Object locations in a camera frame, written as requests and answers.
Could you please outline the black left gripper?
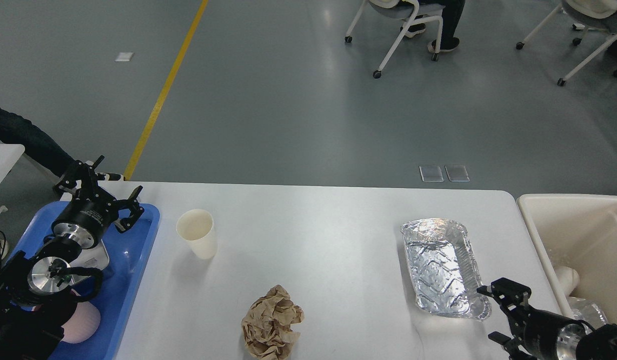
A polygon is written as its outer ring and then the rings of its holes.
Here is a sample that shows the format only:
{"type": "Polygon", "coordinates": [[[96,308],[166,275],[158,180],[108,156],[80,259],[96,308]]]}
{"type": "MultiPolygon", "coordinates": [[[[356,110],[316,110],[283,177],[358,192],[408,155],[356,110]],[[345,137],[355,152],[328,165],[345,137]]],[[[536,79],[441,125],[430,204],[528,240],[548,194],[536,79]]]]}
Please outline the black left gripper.
{"type": "Polygon", "coordinates": [[[71,194],[72,200],[51,223],[52,234],[69,235],[82,249],[96,247],[111,224],[120,234],[127,232],[145,212],[139,201],[143,186],[135,187],[126,199],[95,202],[107,198],[96,173],[104,159],[100,155],[93,164],[75,160],[52,187],[59,195],[71,194]]]}

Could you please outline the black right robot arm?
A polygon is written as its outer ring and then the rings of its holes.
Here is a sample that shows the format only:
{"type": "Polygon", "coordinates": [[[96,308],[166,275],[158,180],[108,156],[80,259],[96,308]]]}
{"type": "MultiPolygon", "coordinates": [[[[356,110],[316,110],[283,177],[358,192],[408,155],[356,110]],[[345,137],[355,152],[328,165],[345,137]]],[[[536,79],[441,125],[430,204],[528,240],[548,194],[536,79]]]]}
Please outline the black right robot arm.
{"type": "Polygon", "coordinates": [[[617,360],[617,324],[594,328],[530,305],[531,289],[509,278],[499,278],[476,289],[492,298],[507,317],[510,336],[492,332],[510,360],[617,360]]]}

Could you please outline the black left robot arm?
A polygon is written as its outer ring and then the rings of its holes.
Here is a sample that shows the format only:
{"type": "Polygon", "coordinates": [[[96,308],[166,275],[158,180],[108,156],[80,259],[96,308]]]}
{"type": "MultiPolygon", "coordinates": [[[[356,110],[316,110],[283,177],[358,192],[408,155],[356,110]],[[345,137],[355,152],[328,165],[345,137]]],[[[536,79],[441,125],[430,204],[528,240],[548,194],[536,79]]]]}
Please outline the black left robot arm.
{"type": "Polygon", "coordinates": [[[114,225],[130,230],[144,214],[142,186],[117,199],[99,186],[100,156],[73,162],[57,187],[71,200],[51,223],[41,248],[30,258],[16,251],[0,269],[0,360],[47,360],[66,336],[65,324],[79,306],[98,296],[105,264],[81,259],[104,248],[114,225]]]}

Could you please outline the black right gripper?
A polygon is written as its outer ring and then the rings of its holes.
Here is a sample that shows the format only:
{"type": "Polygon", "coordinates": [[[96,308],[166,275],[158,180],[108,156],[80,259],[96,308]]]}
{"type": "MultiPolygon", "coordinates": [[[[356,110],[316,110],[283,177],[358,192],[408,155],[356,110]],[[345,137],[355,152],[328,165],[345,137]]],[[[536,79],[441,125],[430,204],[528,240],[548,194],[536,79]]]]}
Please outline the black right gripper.
{"type": "Polygon", "coordinates": [[[509,278],[480,285],[476,292],[492,298],[507,317],[512,338],[491,332],[488,339],[508,353],[509,360],[575,360],[578,343],[587,334],[582,321],[530,306],[531,289],[509,278]]]}

